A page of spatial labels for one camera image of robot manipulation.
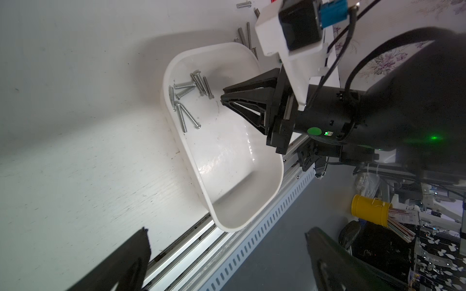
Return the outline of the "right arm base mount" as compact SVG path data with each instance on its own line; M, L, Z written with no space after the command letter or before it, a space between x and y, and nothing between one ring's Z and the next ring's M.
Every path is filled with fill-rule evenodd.
M317 166L316 173L321 177L327 165L361 166L375 162L379 154L370 147L359 145L334 145L309 139L297 149L298 163L303 172Z

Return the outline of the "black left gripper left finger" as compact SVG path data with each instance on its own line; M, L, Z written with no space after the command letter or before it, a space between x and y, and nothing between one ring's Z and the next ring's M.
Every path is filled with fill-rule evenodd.
M140 291L151 255L148 229L134 233L70 291Z

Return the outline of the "pile of silver screws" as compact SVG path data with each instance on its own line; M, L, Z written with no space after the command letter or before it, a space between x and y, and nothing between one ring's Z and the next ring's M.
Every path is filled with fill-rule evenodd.
M175 82L168 86L169 101L173 111L178 116L183 133L188 132L186 118L192 122L195 129L201 128L201 124L183 102L185 102L188 97L194 97L195 95L214 99L209 81L200 70L194 70L189 74L189 77L190 80L187 82Z

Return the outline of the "white plastic storage box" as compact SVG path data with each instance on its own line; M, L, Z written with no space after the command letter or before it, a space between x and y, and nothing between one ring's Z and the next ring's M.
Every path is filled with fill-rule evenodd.
M195 95L183 102L201 124L195 129L186 118L188 132L183 133L168 86L187 81L194 70L206 75L214 99ZM229 42L178 54L163 77L161 106L172 135L201 203L226 232L249 224L274 199L283 181L283 158L266 145L264 135L220 101L225 87L259 72L253 53Z

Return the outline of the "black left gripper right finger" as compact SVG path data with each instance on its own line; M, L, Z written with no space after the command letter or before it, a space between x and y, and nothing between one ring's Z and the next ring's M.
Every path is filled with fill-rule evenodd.
M352 257L323 230L305 234L314 279L320 291L391 291L374 272Z

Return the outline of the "thin long silver screw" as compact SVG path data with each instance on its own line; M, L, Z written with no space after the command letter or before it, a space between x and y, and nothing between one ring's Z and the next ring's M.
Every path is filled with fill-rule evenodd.
M248 39L248 48L252 50L252 42L251 42L251 24L250 22L246 23L246 32L247 32L247 39Z

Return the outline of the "yellow cylinder container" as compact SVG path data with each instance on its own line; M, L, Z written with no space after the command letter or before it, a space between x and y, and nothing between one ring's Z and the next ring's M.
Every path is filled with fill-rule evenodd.
M351 202L351 214L379 226L388 227L388 213L392 204L375 198L355 195Z

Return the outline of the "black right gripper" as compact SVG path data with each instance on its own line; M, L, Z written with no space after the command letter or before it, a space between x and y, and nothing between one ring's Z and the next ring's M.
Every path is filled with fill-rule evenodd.
M268 89L271 91L272 103L269 121L267 112L270 100L250 90ZM293 111L297 109L293 89L284 66L269 70L244 82L225 87L221 103L240 115L263 135L267 135L266 144L274 147L277 154L285 155L288 151L293 133Z

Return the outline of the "thick threaded silver screw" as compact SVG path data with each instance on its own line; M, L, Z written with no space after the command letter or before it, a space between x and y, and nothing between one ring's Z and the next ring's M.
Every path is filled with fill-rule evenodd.
M241 27L239 27L237 29L237 31L238 31L240 43L242 45L246 46L246 40L245 40L245 35L244 35L244 32L243 32L243 29Z

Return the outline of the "aluminium front rail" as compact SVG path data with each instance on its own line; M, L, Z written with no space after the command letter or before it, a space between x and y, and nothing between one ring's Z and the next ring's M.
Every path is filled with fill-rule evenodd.
M308 137L301 135L290 144L283 158L285 174L281 188L293 170L302 170L298 163L297 149L307 140ZM236 233L224 232L210 215L206 215L149 263L143 290L185 291L186 287L197 284L202 276L201 270Z

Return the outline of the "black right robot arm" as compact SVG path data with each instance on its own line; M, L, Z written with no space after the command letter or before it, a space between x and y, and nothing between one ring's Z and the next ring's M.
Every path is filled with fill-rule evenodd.
M426 42L366 91L351 87L369 62L395 48ZM466 176L466 36L426 27L394 37L364 58L342 88L308 87L299 110L285 69L226 87L222 104L286 154L293 133L310 137L298 151L307 170L325 157L357 166L395 151L395 162L420 178L451 182Z

